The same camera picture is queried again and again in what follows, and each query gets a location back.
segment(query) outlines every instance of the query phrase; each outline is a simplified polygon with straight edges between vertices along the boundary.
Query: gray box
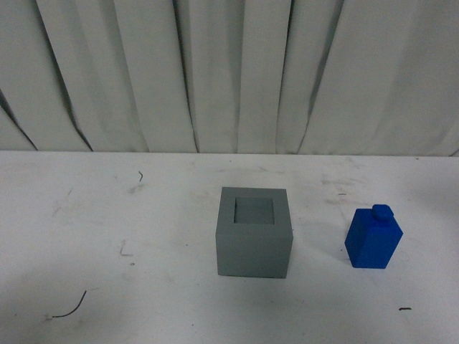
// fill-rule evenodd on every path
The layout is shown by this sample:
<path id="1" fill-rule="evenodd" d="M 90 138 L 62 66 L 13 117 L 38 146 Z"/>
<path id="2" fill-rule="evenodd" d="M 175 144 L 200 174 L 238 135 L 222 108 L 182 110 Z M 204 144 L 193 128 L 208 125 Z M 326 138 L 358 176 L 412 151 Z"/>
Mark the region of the gray box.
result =
<path id="1" fill-rule="evenodd" d="M 293 243 L 287 192 L 222 188 L 215 239 L 219 275 L 286 278 Z"/>

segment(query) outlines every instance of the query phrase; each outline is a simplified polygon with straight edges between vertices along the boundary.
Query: box top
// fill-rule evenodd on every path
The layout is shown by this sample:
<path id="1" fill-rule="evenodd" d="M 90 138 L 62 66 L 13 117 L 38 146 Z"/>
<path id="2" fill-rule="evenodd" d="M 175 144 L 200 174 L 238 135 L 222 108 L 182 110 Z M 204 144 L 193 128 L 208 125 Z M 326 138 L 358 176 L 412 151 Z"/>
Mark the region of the box top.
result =
<path id="1" fill-rule="evenodd" d="M 216 235 L 293 238 L 286 190 L 223 187 Z"/>

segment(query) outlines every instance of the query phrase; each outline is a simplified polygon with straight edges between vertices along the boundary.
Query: square opening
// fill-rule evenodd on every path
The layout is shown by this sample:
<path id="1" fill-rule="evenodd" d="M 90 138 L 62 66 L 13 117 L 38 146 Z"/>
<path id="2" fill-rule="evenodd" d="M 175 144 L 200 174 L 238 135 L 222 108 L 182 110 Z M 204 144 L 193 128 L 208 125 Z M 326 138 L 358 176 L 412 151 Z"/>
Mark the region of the square opening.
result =
<path id="1" fill-rule="evenodd" d="M 235 224 L 274 224 L 273 199 L 236 197 Z"/>

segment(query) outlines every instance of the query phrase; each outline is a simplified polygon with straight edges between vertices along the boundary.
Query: blue block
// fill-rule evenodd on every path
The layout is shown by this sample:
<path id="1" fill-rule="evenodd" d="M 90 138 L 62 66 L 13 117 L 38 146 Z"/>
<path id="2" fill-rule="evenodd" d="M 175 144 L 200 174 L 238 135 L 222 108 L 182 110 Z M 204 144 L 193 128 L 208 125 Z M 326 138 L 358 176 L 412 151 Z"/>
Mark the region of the blue block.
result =
<path id="1" fill-rule="evenodd" d="M 345 241 L 352 266 L 385 269 L 402 235 L 388 205 L 357 209 Z"/>

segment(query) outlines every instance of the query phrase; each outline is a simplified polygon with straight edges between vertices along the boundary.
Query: curtain fold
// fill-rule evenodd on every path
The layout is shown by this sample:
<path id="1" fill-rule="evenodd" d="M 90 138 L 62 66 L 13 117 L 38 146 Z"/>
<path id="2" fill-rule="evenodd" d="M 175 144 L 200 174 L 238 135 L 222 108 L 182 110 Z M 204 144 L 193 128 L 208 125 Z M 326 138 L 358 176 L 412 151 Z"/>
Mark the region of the curtain fold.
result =
<path id="1" fill-rule="evenodd" d="M 174 7 L 115 0 L 138 116 L 151 152 L 196 152 Z"/>
<path id="2" fill-rule="evenodd" d="M 290 2 L 247 0 L 238 153 L 275 153 Z"/>
<path id="3" fill-rule="evenodd" d="M 36 4 L 17 0 L 1 5 L 0 88 L 16 121 L 39 150 L 88 151 L 67 114 Z"/>
<path id="4" fill-rule="evenodd" d="M 244 2 L 178 0 L 189 110 L 201 153 L 236 153 Z"/>
<path id="5" fill-rule="evenodd" d="M 449 156 L 459 3 L 345 1 L 302 154 Z"/>
<path id="6" fill-rule="evenodd" d="M 300 149 L 342 6 L 343 0 L 293 2 L 280 93 L 276 153 L 296 154 Z"/>
<path id="7" fill-rule="evenodd" d="M 459 155 L 456 0 L 0 5 L 0 149 Z"/>
<path id="8" fill-rule="evenodd" d="M 0 148 L 9 151 L 35 151 L 11 118 L 0 107 Z"/>
<path id="9" fill-rule="evenodd" d="M 95 151 L 148 150 L 113 2 L 39 0 L 78 125 Z"/>

